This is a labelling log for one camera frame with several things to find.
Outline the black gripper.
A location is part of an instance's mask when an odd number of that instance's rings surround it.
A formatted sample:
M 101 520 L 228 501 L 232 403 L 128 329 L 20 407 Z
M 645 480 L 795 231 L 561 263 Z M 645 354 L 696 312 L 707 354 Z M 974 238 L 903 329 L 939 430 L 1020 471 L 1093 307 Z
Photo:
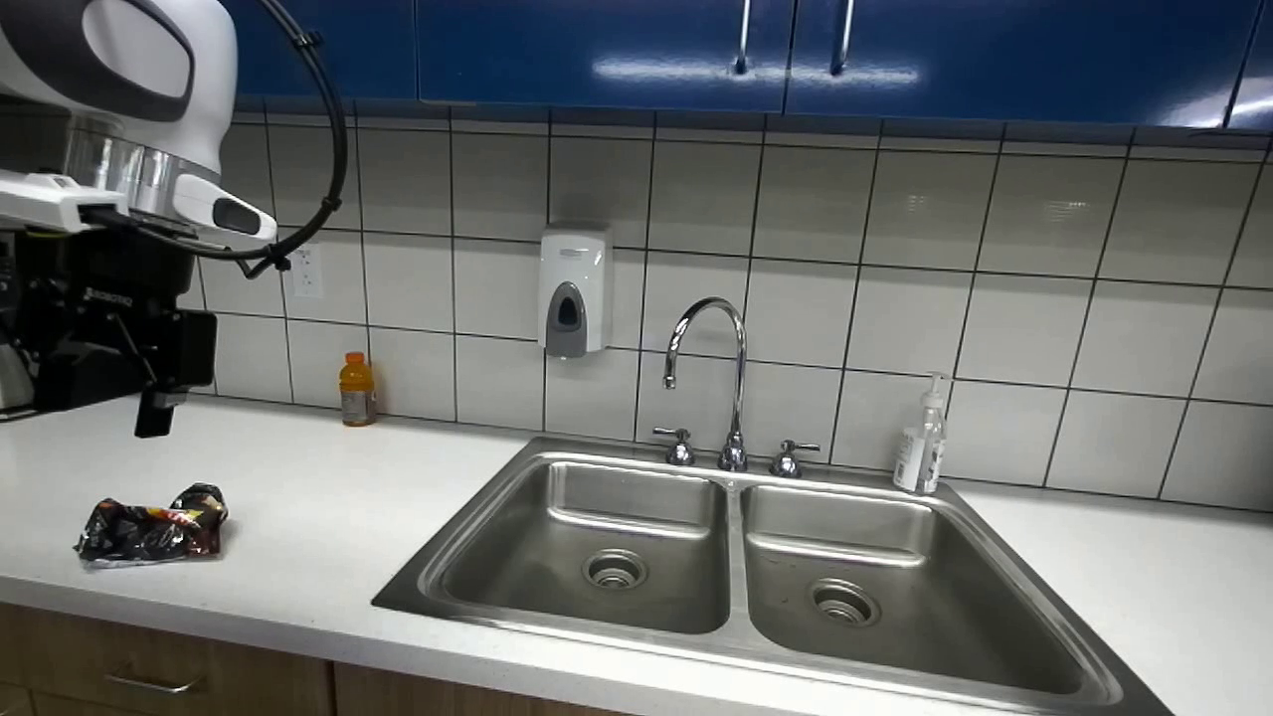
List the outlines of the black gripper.
M 138 394 L 137 432 L 169 438 L 192 385 L 216 378 L 216 318 L 185 312 L 195 260 L 128 231 L 6 238 L 6 340 L 36 409 Z

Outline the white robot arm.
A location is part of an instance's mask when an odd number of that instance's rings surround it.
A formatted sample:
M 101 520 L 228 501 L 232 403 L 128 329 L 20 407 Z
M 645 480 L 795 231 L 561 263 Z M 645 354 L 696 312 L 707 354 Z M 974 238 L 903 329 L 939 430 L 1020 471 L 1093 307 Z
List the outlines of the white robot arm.
M 31 409 L 138 397 L 162 438 L 216 378 L 208 312 L 185 312 L 203 236 L 271 244 L 279 222 L 222 187 L 238 37 L 220 0 L 0 0 L 0 81 L 84 118 L 96 166 L 0 179 L 6 342 Z

